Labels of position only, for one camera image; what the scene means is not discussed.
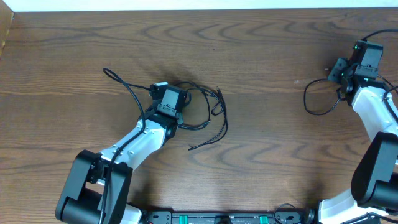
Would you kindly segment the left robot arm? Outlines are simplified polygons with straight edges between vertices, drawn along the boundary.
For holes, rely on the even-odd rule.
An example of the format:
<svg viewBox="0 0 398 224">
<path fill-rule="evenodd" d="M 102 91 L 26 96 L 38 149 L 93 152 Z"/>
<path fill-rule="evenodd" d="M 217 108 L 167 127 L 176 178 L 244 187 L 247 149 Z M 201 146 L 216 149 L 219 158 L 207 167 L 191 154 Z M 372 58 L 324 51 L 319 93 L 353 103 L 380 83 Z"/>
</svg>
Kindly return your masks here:
<svg viewBox="0 0 398 224">
<path fill-rule="evenodd" d="M 142 211 L 127 203 L 132 173 L 173 138 L 182 123 L 187 91 L 166 82 L 150 87 L 153 104 L 136 127 L 99 153 L 81 151 L 55 209 L 65 223 L 139 223 Z"/>
</svg>

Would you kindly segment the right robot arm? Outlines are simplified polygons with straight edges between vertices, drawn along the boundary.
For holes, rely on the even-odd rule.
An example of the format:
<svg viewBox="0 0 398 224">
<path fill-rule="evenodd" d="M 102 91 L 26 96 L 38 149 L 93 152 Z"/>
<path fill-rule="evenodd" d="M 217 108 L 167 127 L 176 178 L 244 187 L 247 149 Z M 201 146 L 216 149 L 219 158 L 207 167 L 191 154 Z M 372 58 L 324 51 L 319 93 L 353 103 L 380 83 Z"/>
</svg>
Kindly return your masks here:
<svg viewBox="0 0 398 224">
<path fill-rule="evenodd" d="M 327 77 L 339 85 L 338 101 L 346 101 L 361 118 L 371 144 L 351 187 L 320 202 L 318 223 L 379 223 L 397 215 L 397 108 L 394 88 L 379 77 L 382 55 L 382 45 L 361 39 L 351 58 L 339 58 Z"/>
</svg>

